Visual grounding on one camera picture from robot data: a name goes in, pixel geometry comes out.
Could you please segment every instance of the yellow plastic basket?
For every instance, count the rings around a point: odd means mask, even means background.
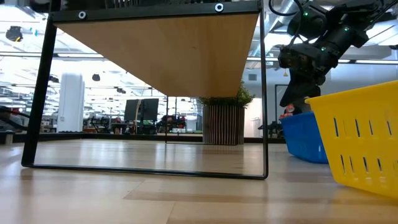
[[[398,198],[398,81],[307,103],[336,182]]]

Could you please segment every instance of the potted plant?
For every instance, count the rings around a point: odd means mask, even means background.
[[[244,110],[254,95],[241,82],[236,97],[200,97],[203,105],[203,142],[206,144],[243,144]]]

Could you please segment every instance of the basket slot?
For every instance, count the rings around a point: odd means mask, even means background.
[[[381,161],[380,161],[380,159],[377,159],[377,163],[379,164],[379,170],[380,170],[380,172],[383,172],[383,168],[382,168],[382,166],[381,166]]]
[[[346,174],[346,167],[344,166],[344,159],[343,159],[343,155],[340,155],[340,157],[341,157],[341,164],[343,165],[343,171],[344,171],[344,174]]]
[[[355,119],[355,125],[356,125],[356,132],[358,134],[358,137],[361,137],[361,132],[359,131],[359,126],[358,126],[358,120]]]
[[[351,159],[351,156],[349,156],[349,163],[351,164],[351,171],[353,171],[353,174],[355,174],[353,160]]]
[[[373,135],[373,128],[372,128],[372,122],[369,120],[369,128],[371,129],[371,134]]]
[[[336,121],[336,118],[334,118],[334,120],[335,120],[336,136],[338,137],[338,127],[337,127],[337,121]]]
[[[390,135],[392,136],[392,130],[390,126],[390,121],[387,121],[387,126],[388,126],[388,131],[390,132]]]
[[[366,162],[366,157],[363,158],[363,164],[364,164],[364,166],[365,166],[366,172],[369,172],[368,162]]]

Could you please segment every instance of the ceiling duct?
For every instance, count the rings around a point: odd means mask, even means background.
[[[279,12],[283,13],[289,13],[289,12],[295,12],[298,10],[298,7],[294,0],[282,0],[282,3],[280,4],[280,7],[275,6],[275,9]],[[264,21],[264,28],[265,28],[265,35],[267,35],[274,27],[275,25],[280,22],[283,24],[288,24],[289,21],[292,19],[292,16],[285,17],[285,16],[277,16],[270,11],[267,12],[266,17]],[[257,44],[255,50],[253,50],[250,54],[250,57],[259,57],[260,55],[260,42]]]
[[[280,5],[280,9],[278,12],[287,14],[291,12],[297,12],[299,11],[299,7],[293,0],[283,0],[282,4]],[[283,25],[288,25],[289,22],[292,20],[294,16],[279,16],[278,21],[282,23]]]

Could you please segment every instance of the person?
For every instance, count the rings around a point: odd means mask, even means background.
[[[2,106],[0,110],[0,131],[14,131],[16,133],[21,132],[20,129],[12,126],[11,124],[5,122],[4,120],[12,121],[20,126],[22,126],[22,120],[20,117],[15,116],[11,113],[5,112],[4,110],[10,110],[9,108]]]

